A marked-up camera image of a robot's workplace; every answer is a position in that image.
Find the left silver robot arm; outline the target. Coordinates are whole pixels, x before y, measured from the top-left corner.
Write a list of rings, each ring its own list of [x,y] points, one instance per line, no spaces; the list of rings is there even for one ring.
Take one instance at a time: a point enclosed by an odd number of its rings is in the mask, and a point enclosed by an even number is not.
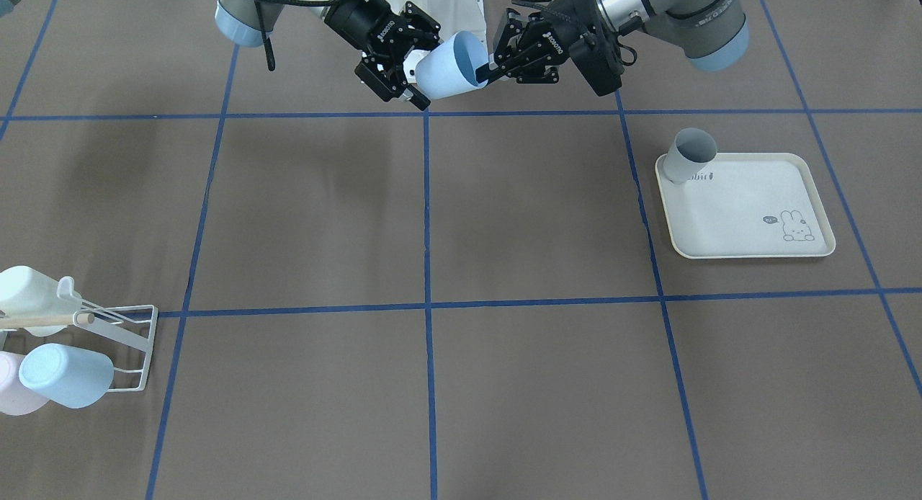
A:
[[[477,67],[475,79],[554,84],[570,61],[596,95],[610,95],[637,59],[622,42],[632,32],[678,47],[704,72],[737,63],[750,44],[740,0],[513,0],[493,59]]]

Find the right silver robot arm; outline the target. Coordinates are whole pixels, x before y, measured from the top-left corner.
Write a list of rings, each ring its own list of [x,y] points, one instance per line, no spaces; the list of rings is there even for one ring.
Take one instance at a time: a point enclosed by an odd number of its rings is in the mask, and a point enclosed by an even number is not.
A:
[[[310,9],[360,52],[354,72],[383,102],[402,99],[419,110],[429,108],[431,100],[408,80],[405,63],[414,51],[432,51],[441,44],[441,25],[414,1],[394,9],[390,0],[217,0],[215,22],[233,43],[263,47],[273,71],[270,35],[290,6]]]

